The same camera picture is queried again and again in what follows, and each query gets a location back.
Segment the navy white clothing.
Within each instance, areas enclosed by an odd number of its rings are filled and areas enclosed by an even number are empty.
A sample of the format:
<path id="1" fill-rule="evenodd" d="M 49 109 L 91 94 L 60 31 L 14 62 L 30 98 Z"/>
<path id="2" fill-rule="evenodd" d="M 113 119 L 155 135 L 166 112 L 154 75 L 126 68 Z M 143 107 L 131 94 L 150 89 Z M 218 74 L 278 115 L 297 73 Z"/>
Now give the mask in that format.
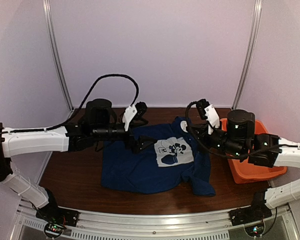
<path id="1" fill-rule="evenodd" d="M 135 128 L 135 138 L 148 136 L 157 140 L 138 154 L 116 141 L 103 150 L 101 185 L 104 188 L 156 194 L 189 182 L 194 195 L 215 196 L 210 184 L 211 162 L 198 150 L 197 142 L 180 127 L 184 117 L 172 123 Z"/>

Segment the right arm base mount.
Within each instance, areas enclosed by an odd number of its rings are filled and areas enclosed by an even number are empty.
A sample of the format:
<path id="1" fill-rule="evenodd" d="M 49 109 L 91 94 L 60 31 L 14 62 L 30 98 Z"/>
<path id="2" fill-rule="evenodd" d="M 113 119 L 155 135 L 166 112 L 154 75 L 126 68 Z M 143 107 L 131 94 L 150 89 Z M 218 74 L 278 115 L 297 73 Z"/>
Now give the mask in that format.
<path id="1" fill-rule="evenodd" d="M 272 216 L 272 211 L 265 205 L 247 206 L 233 209 L 228 212 L 232 226 L 239 226 L 251 222 L 262 221 Z"/>

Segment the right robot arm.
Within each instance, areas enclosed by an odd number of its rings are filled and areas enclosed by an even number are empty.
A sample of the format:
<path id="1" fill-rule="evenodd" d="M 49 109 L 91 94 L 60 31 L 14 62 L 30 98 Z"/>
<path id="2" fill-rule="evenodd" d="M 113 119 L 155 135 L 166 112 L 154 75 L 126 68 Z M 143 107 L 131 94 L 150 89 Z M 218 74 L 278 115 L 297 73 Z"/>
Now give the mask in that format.
<path id="1" fill-rule="evenodd" d="M 193 124 L 185 111 L 187 131 L 206 153 L 224 159 L 248 161 L 249 164 L 273 168 L 300 168 L 300 142 L 270 133 L 255 133 L 255 115 L 242 109 L 227 114 L 226 130 L 212 105 L 198 109 L 204 124 Z M 300 178 L 275 188 L 256 192 L 250 206 L 242 208 L 249 220 L 270 216 L 272 210 L 300 199 Z"/>

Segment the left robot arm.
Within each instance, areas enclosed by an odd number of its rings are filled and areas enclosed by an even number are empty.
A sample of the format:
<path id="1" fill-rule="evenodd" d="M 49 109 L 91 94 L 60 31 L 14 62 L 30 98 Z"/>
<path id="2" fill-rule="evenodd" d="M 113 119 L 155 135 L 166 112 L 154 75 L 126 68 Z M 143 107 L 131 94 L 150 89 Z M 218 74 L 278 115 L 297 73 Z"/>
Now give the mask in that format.
<path id="1" fill-rule="evenodd" d="M 77 123 L 66 122 L 56 128 L 13 129 L 4 128 L 0 122 L 0 183 L 28 199 L 42 217 L 57 222 L 62 218 L 62 210 L 53 193 L 13 168 L 11 158 L 40 152 L 78 152 L 104 141 L 122 141 L 126 149 L 134 154 L 140 153 L 157 142 L 148 136 L 134 137 L 134 121 L 141 120 L 146 111 L 144 102 L 132 104 L 117 122 L 111 101 L 97 98 L 86 104 Z"/>

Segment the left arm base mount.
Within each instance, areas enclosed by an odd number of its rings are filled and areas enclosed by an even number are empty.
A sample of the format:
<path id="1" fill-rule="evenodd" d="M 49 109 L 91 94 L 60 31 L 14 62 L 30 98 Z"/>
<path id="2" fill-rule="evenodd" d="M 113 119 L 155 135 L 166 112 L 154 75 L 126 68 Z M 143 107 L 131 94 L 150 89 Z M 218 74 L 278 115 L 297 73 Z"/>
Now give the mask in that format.
<path id="1" fill-rule="evenodd" d="M 79 212 L 72 209 L 59 208 L 57 213 L 53 215 L 44 214 L 41 210 L 37 210 L 35 216 L 45 220 L 47 223 L 57 224 L 61 227 L 75 227 L 79 219 Z"/>

